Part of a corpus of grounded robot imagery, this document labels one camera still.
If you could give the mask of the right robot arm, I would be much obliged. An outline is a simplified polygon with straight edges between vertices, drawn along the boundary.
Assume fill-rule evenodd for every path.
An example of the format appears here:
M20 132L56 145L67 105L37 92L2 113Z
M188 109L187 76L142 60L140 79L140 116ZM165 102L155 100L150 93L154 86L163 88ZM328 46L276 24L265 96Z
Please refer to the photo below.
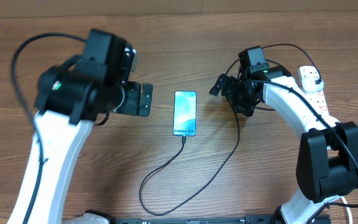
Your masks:
M246 223L330 223L322 211L358 208L358 126L342 123L319 108L310 94L322 89L317 70L311 90L301 89L281 64L265 58L263 47L239 53L236 77L221 74L209 93L222 95L234 114L251 117L259 103L272 107L300 139L298 190L273 214L246 215Z

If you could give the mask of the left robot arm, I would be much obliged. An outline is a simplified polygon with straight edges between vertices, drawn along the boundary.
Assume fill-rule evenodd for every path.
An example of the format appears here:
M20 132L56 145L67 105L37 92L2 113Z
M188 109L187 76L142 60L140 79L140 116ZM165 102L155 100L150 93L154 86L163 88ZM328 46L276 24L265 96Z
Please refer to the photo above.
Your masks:
M41 74L32 147L10 223L62 223L79 153L99 114L147 117L153 86L129 80L137 52L127 40L92 29L84 50Z

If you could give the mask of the Samsung Galaxy smartphone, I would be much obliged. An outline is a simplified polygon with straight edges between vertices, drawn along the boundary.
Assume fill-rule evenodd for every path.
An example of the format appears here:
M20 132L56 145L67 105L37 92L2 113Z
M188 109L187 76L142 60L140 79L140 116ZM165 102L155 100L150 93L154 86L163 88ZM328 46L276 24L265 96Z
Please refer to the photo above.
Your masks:
M176 91L173 112L173 135L196 135L196 102L195 91Z

